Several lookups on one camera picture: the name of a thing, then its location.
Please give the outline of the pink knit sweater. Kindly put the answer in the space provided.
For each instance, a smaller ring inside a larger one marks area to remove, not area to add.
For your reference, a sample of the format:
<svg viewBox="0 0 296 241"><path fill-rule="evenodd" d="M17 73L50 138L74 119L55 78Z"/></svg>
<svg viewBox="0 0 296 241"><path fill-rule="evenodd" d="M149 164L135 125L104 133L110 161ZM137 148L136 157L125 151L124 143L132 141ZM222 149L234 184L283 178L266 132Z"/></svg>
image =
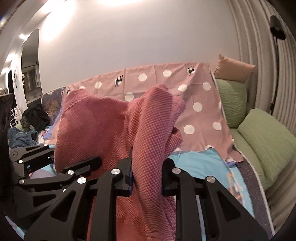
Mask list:
<svg viewBox="0 0 296 241"><path fill-rule="evenodd" d="M98 178L118 161L132 156L134 187L130 197L118 197L118 240L174 240L176 205L162 196L162 165L182 143L175 127L185 102L159 84L131 102L72 90L63 102L55 144L55 168L99 157Z"/></svg>

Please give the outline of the black clothes pile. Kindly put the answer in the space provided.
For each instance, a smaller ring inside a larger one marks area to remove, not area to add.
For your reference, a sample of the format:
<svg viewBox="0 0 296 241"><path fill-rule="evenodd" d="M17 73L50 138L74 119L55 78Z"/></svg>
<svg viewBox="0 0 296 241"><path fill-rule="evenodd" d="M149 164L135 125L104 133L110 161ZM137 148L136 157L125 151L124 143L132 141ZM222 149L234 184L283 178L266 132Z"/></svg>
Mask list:
<svg viewBox="0 0 296 241"><path fill-rule="evenodd" d="M32 126L37 132L43 131L50 124L50 118L41 103L29 106L21 118L21 126L25 132Z"/></svg>

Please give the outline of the dark blue fleece blanket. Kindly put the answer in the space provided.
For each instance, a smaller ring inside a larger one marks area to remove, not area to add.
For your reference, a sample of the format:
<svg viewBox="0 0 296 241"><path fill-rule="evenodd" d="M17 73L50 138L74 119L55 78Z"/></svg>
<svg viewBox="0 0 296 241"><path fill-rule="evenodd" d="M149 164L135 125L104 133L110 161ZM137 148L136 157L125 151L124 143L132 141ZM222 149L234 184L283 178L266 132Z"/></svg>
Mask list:
<svg viewBox="0 0 296 241"><path fill-rule="evenodd" d="M11 149L33 146L38 141L38 132L35 130L24 132L13 127L8 132L8 139Z"/></svg>

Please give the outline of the blue geometric bedspread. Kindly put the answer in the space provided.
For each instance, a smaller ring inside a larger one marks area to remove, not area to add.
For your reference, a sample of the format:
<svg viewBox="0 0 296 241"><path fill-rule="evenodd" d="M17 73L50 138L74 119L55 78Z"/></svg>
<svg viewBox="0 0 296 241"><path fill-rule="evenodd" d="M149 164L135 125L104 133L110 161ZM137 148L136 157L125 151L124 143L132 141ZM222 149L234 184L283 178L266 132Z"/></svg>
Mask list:
<svg viewBox="0 0 296 241"><path fill-rule="evenodd" d="M236 165L228 167L228 164L225 164L213 148L207 148L203 152L181 152L177 148L169 158L174 160L176 167L182 168L193 177L214 176L217 178L260 223L266 230L268 237L273 236L274 230L269 221L270 214L266 209L265 197L262 196L263 191L261 191L258 179L247 161L244 161L240 168L236 167ZM53 177L56 175L54 164L29 174L32 178Z"/></svg>

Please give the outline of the green pillow near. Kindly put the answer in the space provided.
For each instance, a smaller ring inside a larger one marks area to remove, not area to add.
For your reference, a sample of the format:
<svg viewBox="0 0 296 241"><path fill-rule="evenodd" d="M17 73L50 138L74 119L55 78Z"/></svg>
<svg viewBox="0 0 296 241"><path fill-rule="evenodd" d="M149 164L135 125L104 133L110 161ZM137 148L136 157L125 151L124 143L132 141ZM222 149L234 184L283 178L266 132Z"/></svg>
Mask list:
<svg viewBox="0 0 296 241"><path fill-rule="evenodd" d="M238 132L254 150L268 180L276 180L295 155L295 136L265 111L252 109Z"/></svg>

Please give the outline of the green pillow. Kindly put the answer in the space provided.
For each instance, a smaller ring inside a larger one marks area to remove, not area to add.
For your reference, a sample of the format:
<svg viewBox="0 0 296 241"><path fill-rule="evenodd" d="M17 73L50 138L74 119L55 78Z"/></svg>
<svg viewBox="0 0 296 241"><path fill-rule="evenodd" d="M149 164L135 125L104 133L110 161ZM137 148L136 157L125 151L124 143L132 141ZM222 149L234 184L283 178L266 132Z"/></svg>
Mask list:
<svg viewBox="0 0 296 241"><path fill-rule="evenodd" d="M252 109L238 132L254 150L268 180L276 180L295 155L295 136L265 111Z"/></svg>
<svg viewBox="0 0 296 241"><path fill-rule="evenodd" d="M216 79L229 128L238 128L247 113L247 89L243 83Z"/></svg>

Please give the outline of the pink polka dot sheet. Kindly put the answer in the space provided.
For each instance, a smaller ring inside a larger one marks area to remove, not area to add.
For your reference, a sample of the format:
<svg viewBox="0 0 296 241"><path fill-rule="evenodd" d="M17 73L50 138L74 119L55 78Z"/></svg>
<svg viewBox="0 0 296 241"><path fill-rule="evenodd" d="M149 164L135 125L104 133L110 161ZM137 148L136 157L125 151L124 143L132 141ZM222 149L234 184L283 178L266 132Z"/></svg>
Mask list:
<svg viewBox="0 0 296 241"><path fill-rule="evenodd" d="M204 63L127 68L70 84L57 130L58 170L93 157L113 163L130 151L143 161L212 148L228 163L243 161Z"/></svg>

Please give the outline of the green pillow far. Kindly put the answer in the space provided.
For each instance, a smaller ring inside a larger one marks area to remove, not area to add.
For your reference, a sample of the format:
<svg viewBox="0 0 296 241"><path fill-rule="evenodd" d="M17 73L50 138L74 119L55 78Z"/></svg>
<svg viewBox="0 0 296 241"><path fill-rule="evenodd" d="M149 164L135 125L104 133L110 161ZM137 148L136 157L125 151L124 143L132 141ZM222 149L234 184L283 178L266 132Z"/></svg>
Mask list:
<svg viewBox="0 0 296 241"><path fill-rule="evenodd" d="M229 128L238 128L247 113L247 89L243 83L216 79Z"/></svg>

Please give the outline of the tan pillow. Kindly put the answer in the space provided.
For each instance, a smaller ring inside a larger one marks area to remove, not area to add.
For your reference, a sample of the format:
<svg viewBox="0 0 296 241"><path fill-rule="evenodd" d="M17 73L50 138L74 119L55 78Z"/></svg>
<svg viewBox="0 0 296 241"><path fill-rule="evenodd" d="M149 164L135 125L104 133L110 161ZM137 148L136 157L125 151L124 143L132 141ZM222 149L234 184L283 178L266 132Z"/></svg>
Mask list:
<svg viewBox="0 0 296 241"><path fill-rule="evenodd" d="M255 65L219 55L214 76L217 79L245 83L255 68Z"/></svg>

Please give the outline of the black floor lamp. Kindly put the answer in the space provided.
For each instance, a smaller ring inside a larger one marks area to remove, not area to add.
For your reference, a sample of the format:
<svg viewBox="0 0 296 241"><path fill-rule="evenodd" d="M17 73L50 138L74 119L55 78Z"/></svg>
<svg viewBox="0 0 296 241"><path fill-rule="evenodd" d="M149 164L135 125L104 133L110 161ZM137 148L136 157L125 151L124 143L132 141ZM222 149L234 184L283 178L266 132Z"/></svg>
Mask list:
<svg viewBox="0 0 296 241"><path fill-rule="evenodd" d="M283 41L286 39L286 35L284 33L281 22L275 15L272 15L270 17L270 32L272 33L274 38L275 53L276 53L276 84L275 84L273 100L270 105L270 114L273 115L275 102L278 95L279 75L280 75L280 56L279 56L279 49L278 49L278 41L279 40Z"/></svg>

